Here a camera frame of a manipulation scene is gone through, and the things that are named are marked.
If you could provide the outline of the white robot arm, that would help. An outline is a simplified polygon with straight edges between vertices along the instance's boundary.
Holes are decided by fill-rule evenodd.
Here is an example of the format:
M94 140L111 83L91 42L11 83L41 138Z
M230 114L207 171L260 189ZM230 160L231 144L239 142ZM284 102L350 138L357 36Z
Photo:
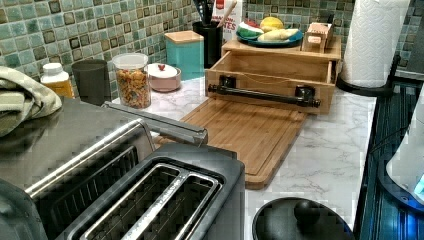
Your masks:
M424 93L420 92L407 133L386 165L388 176L420 204L424 201Z

